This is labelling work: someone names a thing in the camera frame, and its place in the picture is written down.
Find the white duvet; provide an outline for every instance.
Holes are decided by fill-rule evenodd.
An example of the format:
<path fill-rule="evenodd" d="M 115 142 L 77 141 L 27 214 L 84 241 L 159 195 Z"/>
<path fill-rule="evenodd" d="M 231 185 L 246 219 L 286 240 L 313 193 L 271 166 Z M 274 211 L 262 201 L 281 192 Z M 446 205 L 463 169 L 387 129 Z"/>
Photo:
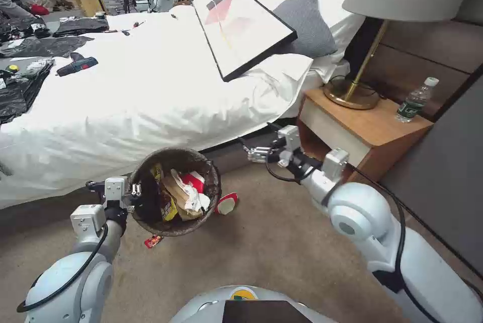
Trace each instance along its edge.
<path fill-rule="evenodd" d="M 273 55 L 221 80 L 194 9 L 109 18 L 122 33 L 77 50 L 99 64 L 65 77 L 55 59 L 30 111 L 0 128 L 0 208 L 124 174 L 166 146 L 212 147 L 262 128 L 295 101 L 312 60 Z"/>

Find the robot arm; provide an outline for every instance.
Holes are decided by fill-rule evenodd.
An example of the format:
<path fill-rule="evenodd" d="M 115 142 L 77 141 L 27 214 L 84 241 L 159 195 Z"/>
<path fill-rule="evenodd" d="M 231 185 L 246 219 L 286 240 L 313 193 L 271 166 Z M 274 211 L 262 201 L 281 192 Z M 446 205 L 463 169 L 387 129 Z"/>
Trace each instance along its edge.
<path fill-rule="evenodd" d="M 482 302 L 426 240 L 406 228 L 399 205 L 402 223 L 371 186 L 341 183 L 347 152 L 332 150 L 319 170 L 304 155 L 297 127 L 286 126 L 277 133 L 278 139 L 268 149 L 249 150 L 249 159 L 260 162 L 264 156 L 273 176 L 304 185 L 314 205 L 330 218 L 335 230 L 354 243 L 367 261 L 367 269 L 411 321 L 483 321 Z M 277 176 L 269 161 L 278 161 L 295 179 Z"/>
<path fill-rule="evenodd" d="M 112 263 L 126 229 L 130 197 L 127 177 L 87 183 L 103 191 L 104 205 L 81 205 L 70 216 L 77 235 L 72 253 L 37 278 L 17 311 L 25 322 L 97 323 L 111 290 Z M 134 195 L 140 194 L 133 186 Z"/>

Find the power drill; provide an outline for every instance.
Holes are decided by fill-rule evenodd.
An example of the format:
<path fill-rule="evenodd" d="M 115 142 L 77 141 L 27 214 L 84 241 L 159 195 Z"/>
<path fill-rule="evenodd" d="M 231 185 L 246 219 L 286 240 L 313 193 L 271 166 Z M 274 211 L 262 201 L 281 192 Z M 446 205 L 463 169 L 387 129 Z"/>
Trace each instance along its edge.
<path fill-rule="evenodd" d="M 57 71 L 58 76 L 66 76 L 84 69 L 88 69 L 91 66 L 99 64 L 95 58 L 92 56 L 84 58 L 79 53 L 70 53 L 70 57 L 73 62 L 69 65 L 63 66 Z"/>

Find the brass lamp base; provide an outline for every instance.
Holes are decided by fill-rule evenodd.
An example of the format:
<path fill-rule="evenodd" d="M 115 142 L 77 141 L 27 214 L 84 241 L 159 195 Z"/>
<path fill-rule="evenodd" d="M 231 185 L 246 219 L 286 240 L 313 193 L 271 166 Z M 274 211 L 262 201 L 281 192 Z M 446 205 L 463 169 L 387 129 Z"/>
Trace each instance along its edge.
<path fill-rule="evenodd" d="M 358 83 L 353 94 L 346 98 L 352 80 L 335 78 L 327 83 L 324 94 L 334 103 L 352 109 L 372 109 L 379 101 L 379 94 L 366 84 Z"/>

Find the plastic bottle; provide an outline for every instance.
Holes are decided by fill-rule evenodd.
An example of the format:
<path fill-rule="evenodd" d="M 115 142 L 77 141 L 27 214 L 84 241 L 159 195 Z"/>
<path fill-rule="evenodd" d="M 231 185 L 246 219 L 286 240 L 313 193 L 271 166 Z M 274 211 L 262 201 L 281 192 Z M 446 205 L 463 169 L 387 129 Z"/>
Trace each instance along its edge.
<path fill-rule="evenodd" d="M 397 109 L 396 119 L 402 123 L 411 122 L 431 98 L 433 87 L 439 82 L 434 77 L 426 78 L 424 84 L 412 91 Z"/>

